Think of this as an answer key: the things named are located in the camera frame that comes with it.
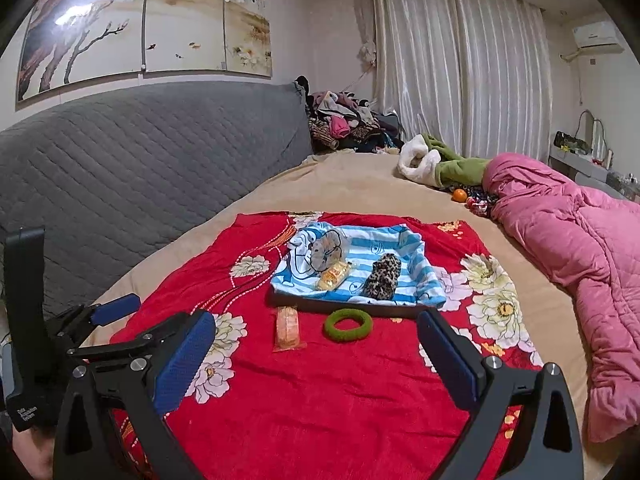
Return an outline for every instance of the wire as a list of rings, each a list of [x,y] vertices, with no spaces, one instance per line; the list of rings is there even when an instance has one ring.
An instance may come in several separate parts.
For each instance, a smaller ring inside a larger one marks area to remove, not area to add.
[[[593,123],[600,123],[600,126],[602,127],[602,142],[604,142],[604,147],[608,150],[609,143],[607,142],[607,137],[604,136],[604,123],[600,119],[594,119]]]
[[[582,113],[580,114],[580,118],[578,119],[578,129],[575,131],[574,139],[578,138],[578,133],[580,132],[580,124],[582,122],[582,116],[587,112],[591,113],[590,110],[583,110]]]
[[[341,93],[341,94],[344,94],[347,90],[349,90],[349,89],[350,89],[352,86],[354,86],[356,83],[359,83],[359,82],[360,82],[360,80],[361,80],[364,76],[366,76],[369,72],[371,72],[371,70],[372,70],[373,68],[375,68],[375,66],[376,66],[376,65],[375,65],[375,63],[372,63],[372,64],[369,66],[369,68],[367,68],[367,69],[366,69],[362,74],[360,74],[360,77],[359,77],[359,78],[355,79],[354,81],[351,81],[351,82],[349,83],[349,85],[347,86],[347,88],[345,88],[345,89],[344,89],[342,92],[340,92],[340,93]]]
[[[580,95],[580,106],[582,106],[582,76],[580,76],[580,66],[578,66],[578,94]]]

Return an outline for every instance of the air conditioner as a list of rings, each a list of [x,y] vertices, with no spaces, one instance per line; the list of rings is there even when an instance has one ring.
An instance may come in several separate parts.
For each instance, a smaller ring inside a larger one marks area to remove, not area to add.
[[[578,48],[590,46],[617,45],[620,47],[618,31],[613,22],[589,23],[574,28],[575,43]]]
[[[561,56],[571,62],[578,56],[597,56],[599,54],[622,54],[618,30],[613,22],[596,22],[574,28],[575,43],[578,50],[568,56]]]

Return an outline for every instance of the floral pattern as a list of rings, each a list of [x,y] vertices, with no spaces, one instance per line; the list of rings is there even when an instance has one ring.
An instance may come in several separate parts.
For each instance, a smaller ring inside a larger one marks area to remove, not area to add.
[[[520,416],[520,410],[516,410],[513,412],[513,415],[506,415],[504,417],[504,423],[509,428],[504,432],[504,437],[507,440],[510,440],[511,437],[513,437],[514,428],[516,426],[516,421],[518,420],[519,416]]]
[[[464,336],[467,339],[469,339],[469,341],[471,341],[473,345],[476,347],[476,350],[480,352],[480,345],[473,340],[473,336],[471,335],[471,332],[469,331],[468,328],[456,328],[454,326],[452,326],[451,328],[453,329],[453,332],[455,332],[456,334]],[[433,363],[431,363],[431,359],[429,359],[429,356],[427,355],[426,350],[422,347],[421,344],[418,345],[418,354],[420,354],[420,357],[424,359],[424,365],[427,368],[430,368],[431,371],[436,374],[437,373],[436,368],[435,366],[433,366]]]
[[[466,300],[474,292],[466,284],[466,276],[462,272],[447,272],[443,267],[433,267],[438,280],[442,284],[447,301],[439,308],[441,312],[453,312],[460,308],[461,300]]]
[[[242,316],[231,313],[213,315],[216,321],[216,338],[191,381],[185,397],[195,396],[198,404],[211,397],[221,397],[228,392],[228,380],[234,376],[231,354],[240,346],[239,339],[246,336],[246,323]]]
[[[300,231],[300,229],[304,229],[312,222],[317,222],[322,215],[323,213],[320,211],[289,213],[289,218],[293,220],[293,227],[295,227],[297,231]]]
[[[260,53],[251,46],[235,46],[232,49],[234,56],[237,56],[242,66],[250,68],[255,72],[258,63],[267,65],[267,58],[261,58]]]
[[[469,286],[475,292],[483,293],[490,288],[502,288],[511,281],[493,256],[487,258],[484,254],[467,255],[460,264],[465,267],[462,274],[466,276]]]
[[[482,348],[484,348],[489,354],[497,355],[498,357],[502,357],[505,352],[498,345],[489,345],[489,343],[482,343]]]
[[[267,272],[267,270],[269,270],[269,262],[264,259],[264,256],[245,256],[231,267],[229,275],[232,278],[244,278]]]
[[[480,292],[466,308],[469,321],[478,327],[480,337],[495,341],[485,349],[502,356],[504,350],[517,346],[529,354],[531,364],[542,366],[542,358],[524,326],[516,287],[498,260],[473,254],[460,263],[466,269],[462,273],[468,277],[469,285]]]
[[[480,337],[494,339],[503,349],[513,348],[524,336],[529,336],[522,323],[520,303],[512,282],[475,296],[466,310],[471,323],[478,327]]]
[[[440,229],[440,231],[442,231],[443,233],[451,233],[453,231],[457,232],[460,229],[460,220],[440,224],[438,225],[438,229]]]

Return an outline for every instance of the green hair tie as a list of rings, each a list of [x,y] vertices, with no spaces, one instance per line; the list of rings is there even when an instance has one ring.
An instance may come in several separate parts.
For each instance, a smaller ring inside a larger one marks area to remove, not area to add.
[[[360,326],[351,330],[340,330],[335,325],[343,319],[353,319],[360,323]],[[336,310],[324,322],[324,333],[326,336],[337,343],[346,343],[348,341],[357,341],[364,339],[373,329],[373,320],[371,316],[357,308],[343,308]]]

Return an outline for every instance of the white peony print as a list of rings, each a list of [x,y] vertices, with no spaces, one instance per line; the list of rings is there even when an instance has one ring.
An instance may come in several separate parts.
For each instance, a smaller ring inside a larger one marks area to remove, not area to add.
[[[318,222],[323,215],[321,211],[305,212],[305,213],[289,213],[289,218],[293,219],[293,227],[298,231],[304,229],[313,222]]]
[[[231,267],[229,275],[232,278],[243,278],[261,274],[267,270],[269,270],[269,262],[264,259],[264,256],[245,256]]]
[[[208,363],[231,357],[240,345],[238,340],[246,336],[246,323],[242,316],[232,317],[231,313],[226,312],[221,316],[214,314],[213,319],[216,321],[216,338],[204,358]]]
[[[480,337],[494,339],[503,349],[513,348],[525,336],[529,337],[524,329],[520,302],[513,282],[474,296],[473,304],[466,310],[469,321],[478,327]]]
[[[474,292],[466,284],[466,276],[462,272],[448,273],[443,267],[433,267],[438,280],[442,284],[447,301],[439,308],[441,312],[452,312],[460,308],[460,301],[466,300]]]
[[[209,397],[222,397],[229,390],[228,380],[234,376],[231,359],[225,357],[222,362],[203,362],[191,381],[185,397],[195,394],[196,402],[204,404]]]
[[[527,329],[524,327],[524,325],[520,326],[520,341],[518,342],[518,348],[520,348],[520,350],[522,350],[523,352],[526,352],[529,354],[529,361],[531,361],[531,364],[534,366],[544,366],[545,362],[542,360],[542,357],[540,357],[540,354],[536,351],[535,346],[533,346],[533,343],[531,342],[531,338],[529,336],[529,332],[527,332]]]
[[[210,397],[221,397],[229,390],[228,380],[234,376],[231,354],[240,346],[239,339],[246,336],[246,323],[242,316],[232,317],[226,312],[213,317],[216,338],[184,395],[195,395],[199,404],[204,404]]]
[[[501,288],[511,280],[498,260],[493,256],[488,258],[484,254],[467,255],[460,261],[465,267],[462,274],[469,280],[469,286],[475,292],[484,292],[490,288]]]
[[[453,329],[453,332],[455,332],[456,334],[464,336],[467,339],[469,339],[469,341],[471,341],[473,345],[476,347],[476,350],[478,350],[478,352],[481,352],[480,345],[473,340],[473,336],[471,335],[471,332],[469,331],[468,328],[456,328],[454,326],[452,326],[451,328]],[[431,371],[436,374],[437,373],[436,368],[435,366],[433,366],[433,363],[431,363],[431,359],[429,359],[429,356],[427,355],[426,350],[422,347],[421,344],[418,345],[418,354],[420,354],[420,357],[424,359],[424,365],[427,368],[430,368]]]

